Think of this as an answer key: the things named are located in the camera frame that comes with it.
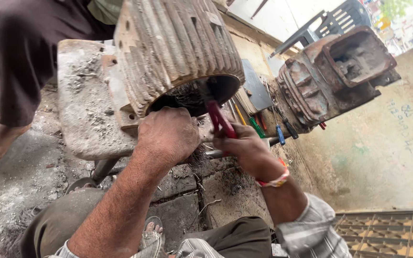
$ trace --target dusty floor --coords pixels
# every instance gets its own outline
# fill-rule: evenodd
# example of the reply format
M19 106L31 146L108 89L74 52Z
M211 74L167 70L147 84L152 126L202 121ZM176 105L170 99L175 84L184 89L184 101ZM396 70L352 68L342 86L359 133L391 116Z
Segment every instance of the dusty floor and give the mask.
M12 241L22 231L21 211L45 207L61 197L68 184L89 176L94 169L92 161L73 157L65 146L56 88L47 86L42 95L31 130L17 139L0 161L0 242ZM207 118L203 126L209 126ZM290 164L293 176L305 191L319 194L292 140L284 148L273 147L272 152ZM122 158L120 165L127 161ZM112 180L108 177L101 187L109 188ZM167 251L175 249L185 233L223 226L246 215L259 215L272 225L259 189L233 158L211 161L195 175L186 166L175 167L159 187L149 214L161 216L166 223ZM221 201L208 205L199 214L206 204L216 200Z

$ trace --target metal grate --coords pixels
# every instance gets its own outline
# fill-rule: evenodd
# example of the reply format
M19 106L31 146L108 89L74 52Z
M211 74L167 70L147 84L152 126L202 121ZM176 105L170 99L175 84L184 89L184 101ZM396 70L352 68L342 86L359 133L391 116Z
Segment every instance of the metal grate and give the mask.
M336 232L354 258L412 258L413 212L337 214Z

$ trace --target gray plastic chair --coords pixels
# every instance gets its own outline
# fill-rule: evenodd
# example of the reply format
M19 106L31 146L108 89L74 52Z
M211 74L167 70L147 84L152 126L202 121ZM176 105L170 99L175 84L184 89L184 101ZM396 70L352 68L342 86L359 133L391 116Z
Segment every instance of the gray plastic chair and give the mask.
M315 31L311 31L309 26L318 18L321 18L321 25ZM326 35L343 35L358 25L367 25L370 27L372 24L369 14L358 0L347 0L333 11L325 12L323 10L315 15L315 17L309 20L289 39L278 46L270 55L270 58L278 53L284 53L298 41L306 47Z

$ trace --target green screwdriver handle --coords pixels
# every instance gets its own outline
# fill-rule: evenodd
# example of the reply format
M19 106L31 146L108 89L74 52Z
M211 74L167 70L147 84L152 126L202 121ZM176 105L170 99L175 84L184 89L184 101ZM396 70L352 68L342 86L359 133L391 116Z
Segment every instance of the green screwdriver handle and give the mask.
M254 118L250 118L250 123L251 126L253 126L253 128L256 130L257 134L259 135L259 137L265 138L265 132L262 131L262 128L256 123L256 121L254 120Z

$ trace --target man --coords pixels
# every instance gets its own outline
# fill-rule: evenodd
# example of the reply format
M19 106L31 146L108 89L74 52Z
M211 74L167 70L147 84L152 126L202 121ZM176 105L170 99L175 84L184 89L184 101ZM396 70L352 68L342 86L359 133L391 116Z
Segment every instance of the man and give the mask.
M331 225L335 213L319 198L304 194L289 171L250 126L233 124L238 139L215 134L215 147L232 153L260 185L279 242L289 255L351 257ZM185 236L175 255L163 250L161 223L146 223L151 196L171 167L186 159L200 142L198 127L185 108L150 113L138 128L138 144L127 167L103 194L76 190L54 201L27 228L24 257L62 258L267 258L270 231L257 217Z
M0 159L28 131L63 39L112 39L123 0L0 0Z

